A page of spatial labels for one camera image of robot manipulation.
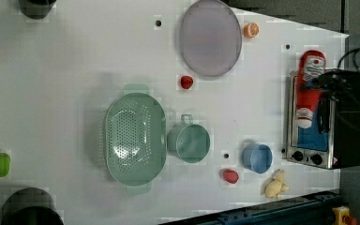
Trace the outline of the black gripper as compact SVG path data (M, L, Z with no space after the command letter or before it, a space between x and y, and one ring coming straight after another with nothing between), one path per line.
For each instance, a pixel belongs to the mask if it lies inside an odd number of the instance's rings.
M310 82L310 88L328 92L337 100L353 98L360 100L360 69L349 71L330 69Z

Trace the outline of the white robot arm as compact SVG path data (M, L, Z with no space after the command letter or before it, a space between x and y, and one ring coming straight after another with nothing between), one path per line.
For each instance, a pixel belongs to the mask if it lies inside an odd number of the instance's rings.
M352 58L351 69L333 68L304 85L306 89L326 92L330 98L355 98L360 100L360 48L345 53L340 62Z

